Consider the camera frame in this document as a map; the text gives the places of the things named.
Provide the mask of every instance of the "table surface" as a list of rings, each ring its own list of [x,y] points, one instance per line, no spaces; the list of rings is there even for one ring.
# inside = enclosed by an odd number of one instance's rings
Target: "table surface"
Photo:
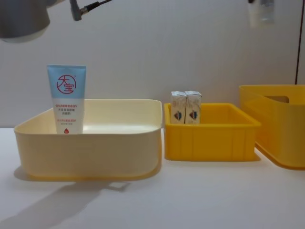
[[[134,182],[30,181],[0,128],[0,229],[304,229],[305,171],[173,162]]]

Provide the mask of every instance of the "small carton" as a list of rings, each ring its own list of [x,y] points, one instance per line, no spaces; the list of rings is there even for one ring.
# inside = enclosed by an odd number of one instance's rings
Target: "small carton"
[[[172,92],[171,99],[171,123],[184,124],[186,94],[184,92]]]
[[[200,124],[201,116],[201,94],[199,92],[188,91],[186,93],[186,124]]]

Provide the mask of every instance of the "yellow storage box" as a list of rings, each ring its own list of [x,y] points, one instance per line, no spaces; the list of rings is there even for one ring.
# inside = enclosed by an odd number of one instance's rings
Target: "yellow storage box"
[[[21,165],[45,180],[153,176],[161,167],[162,104],[156,100],[85,100],[83,134],[56,134],[53,109],[15,127]]]
[[[232,104],[201,104],[199,125],[171,124],[164,105],[165,158],[179,161],[254,161],[260,123]]]
[[[305,85],[240,86],[242,109],[262,123],[256,145],[275,164],[305,169]]]

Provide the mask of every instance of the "white wall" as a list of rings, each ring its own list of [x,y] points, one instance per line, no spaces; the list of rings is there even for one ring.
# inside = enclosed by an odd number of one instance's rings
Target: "white wall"
[[[246,0],[113,0],[80,22],[66,0],[43,37],[0,42],[0,126],[51,107],[49,63],[85,64],[87,98],[166,102],[194,89],[237,103],[240,84],[294,83],[301,5],[277,0],[276,24],[251,29]]]

